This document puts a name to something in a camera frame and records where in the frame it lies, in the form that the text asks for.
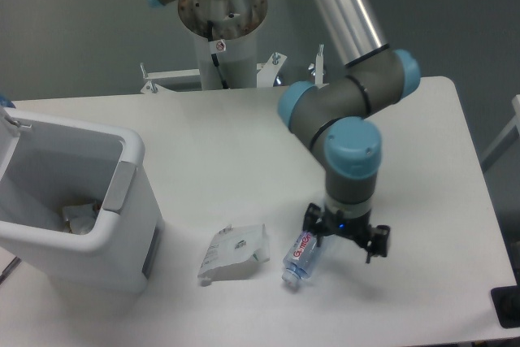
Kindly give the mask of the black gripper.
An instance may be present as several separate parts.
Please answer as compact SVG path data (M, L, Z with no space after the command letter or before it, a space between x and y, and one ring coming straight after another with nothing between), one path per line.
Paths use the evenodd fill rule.
M333 214L328 208L323 212L321 207L310 203L304 213L302 230L316 238L317 246L321 246L326 236L339 236L355 242L366 251L366 264L373 257L386 258L390 248L391 228L388 225L370 224L371 211L356 218L347 218L338 210Z

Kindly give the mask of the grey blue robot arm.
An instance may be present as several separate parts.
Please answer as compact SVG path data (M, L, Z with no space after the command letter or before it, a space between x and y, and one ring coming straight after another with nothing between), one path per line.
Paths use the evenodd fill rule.
M369 258L386 257L390 228L370 222L371 199L382 159L382 138L370 117L413 93L421 73L404 50L392 50L367 0L315 0L345 65L345 77L327 85L290 85L279 117L325 171L325 202L310 205L303 228L318 239L340 236ZM241 43L262 25L267 0L147 0L178 6L197 43L203 89L257 84L256 60Z

